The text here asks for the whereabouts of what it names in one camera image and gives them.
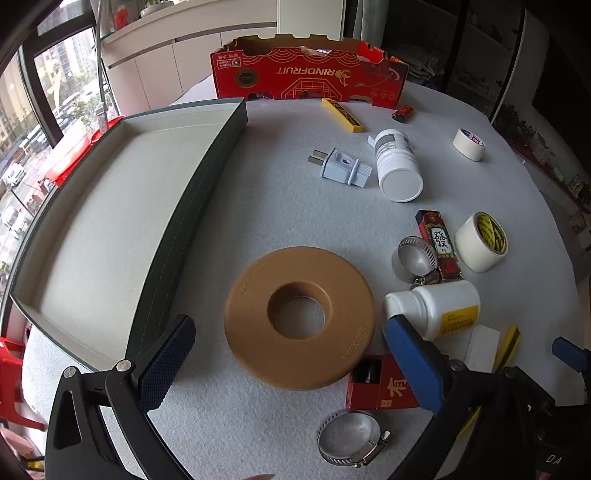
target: gray table surface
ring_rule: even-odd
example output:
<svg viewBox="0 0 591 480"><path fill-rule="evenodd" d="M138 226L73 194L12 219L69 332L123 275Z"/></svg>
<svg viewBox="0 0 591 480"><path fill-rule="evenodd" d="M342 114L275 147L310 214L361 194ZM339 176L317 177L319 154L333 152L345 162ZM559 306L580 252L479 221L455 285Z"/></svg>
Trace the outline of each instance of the gray table surface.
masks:
<svg viewBox="0 0 591 480"><path fill-rule="evenodd" d="M415 112L404 125L394 122L387 109L347 104L364 125L362 134L348 133L316 99L248 103L248 126L199 226L171 311L195 320L196 343L162 406L150 413L195 478L239 480L275 473L279 479L379 479L404 458L431 418L420 408L378 413L393 436L370 466L326 463L314 434L326 415L343 407L346 379L310 392L278 390L253 379L228 347L223 307L232 282L249 263L278 248L311 245L356 266L379 309L384 295L407 288L394 277L390 257L403 237L417 235L418 209L441 211L452 235L477 210L499 220L508 235L505 260L483 274L460 262L464 277L480 293L480 322L502 333L508 324L518 324L523 340L515 363L559 404L582 401L582 380L550 352L560 335L575 342L583 337L571 263L540 192L480 112L413 84L404 88L405 103ZM480 163L452 146L458 127L471 129L486 143ZM306 161L314 148L337 146L375 166L367 134L384 128L404 131L414 148L425 188L413 202L390 202L379 190L375 170L360 189L321 179L319 168ZM461 357L466 337L439 346ZM371 351L385 351L379 328ZM45 419L59 376L71 364L33 330L23 388L27 402ZM107 423L124 464L141 474L110 412ZM444 469L459 451L456 446Z"/></svg>

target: metal bolt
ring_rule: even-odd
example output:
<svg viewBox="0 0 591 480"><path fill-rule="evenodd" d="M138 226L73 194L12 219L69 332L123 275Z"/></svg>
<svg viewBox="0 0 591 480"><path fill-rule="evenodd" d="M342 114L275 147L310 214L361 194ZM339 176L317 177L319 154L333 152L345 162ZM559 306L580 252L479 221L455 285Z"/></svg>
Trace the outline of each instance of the metal bolt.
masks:
<svg viewBox="0 0 591 480"><path fill-rule="evenodd" d="M449 368L451 368L454 372L461 372L466 369L466 365L461 360L450 360L449 361Z"/></svg>
<svg viewBox="0 0 591 480"><path fill-rule="evenodd" d="M64 377L71 378L76 375L76 367L68 367L64 370Z"/></svg>
<svg viewBox="0 0 591 480"><path fill-rule="evenodd" d="M120 360L116 368L118 372L127 372L131 368L131 362L129 360Z"/></svg>

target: white car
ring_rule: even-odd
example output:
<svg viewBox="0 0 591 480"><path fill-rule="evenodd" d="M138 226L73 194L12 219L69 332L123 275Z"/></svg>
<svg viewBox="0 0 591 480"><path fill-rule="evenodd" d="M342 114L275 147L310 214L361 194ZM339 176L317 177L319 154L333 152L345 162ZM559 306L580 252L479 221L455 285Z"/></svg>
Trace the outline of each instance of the white car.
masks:
<svg viewBox="0 0 591 480"><path fill-rule="evenodd" d="M2 223L8 228L8 232L14 238L20 238L29 228L31 220L27 212L17 210L12 205L8 205L2 212Z"/></svg>
<svg viewBox="0 0 591 480"><path fill-rule="evenodd" d="M25 169L18 163L13 163L2 175L2 181L6 185L16 187L25 177Z"/></svg>

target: blue gripper pad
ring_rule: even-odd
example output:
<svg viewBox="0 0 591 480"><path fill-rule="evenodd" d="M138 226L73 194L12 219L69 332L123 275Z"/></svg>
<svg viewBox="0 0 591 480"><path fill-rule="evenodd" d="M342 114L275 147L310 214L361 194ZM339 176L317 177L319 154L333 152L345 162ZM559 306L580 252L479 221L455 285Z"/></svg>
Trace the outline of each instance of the blue gripper pad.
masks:
<svg viewBox="0 0 591 480"><path fill-rule="evenodd" d="M589 350L580 349L564 337L558 337L552 342L552 354L579 373L589 368L590 353Z"/></svg>
<svg viewBox="0 0 591 480"><path fill-rule="evenodd" d="M149 349L154 356L148 358L138 380L138 402L142 412L148 413L160 406L194 343L195 324L190 317L183 315L174 319Z"/></svg>
<svg viewBox="0 0 591 480"><path fill-rule="evenodd" d="M382 333L421 408L437 413L447 392L446 373L441 370L445 369L444 359L439 350L423 340L404 315L387 320Z"/></svg>

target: red plastic chair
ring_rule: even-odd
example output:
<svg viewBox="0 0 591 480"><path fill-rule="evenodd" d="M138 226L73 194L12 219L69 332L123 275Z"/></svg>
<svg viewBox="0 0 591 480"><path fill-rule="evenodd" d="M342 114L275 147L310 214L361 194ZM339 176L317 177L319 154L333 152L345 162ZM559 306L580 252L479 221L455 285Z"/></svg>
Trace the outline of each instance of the red plastic chair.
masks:
<svg viewBox="0 0 591 480"><path fill-rule="evenodd" d="M32 429L45 430L45 425L21 416L15 408L15 403L22 401L22 360L10 351L23 352L24 349L23 343L0 337L0 419Z"/></svg>

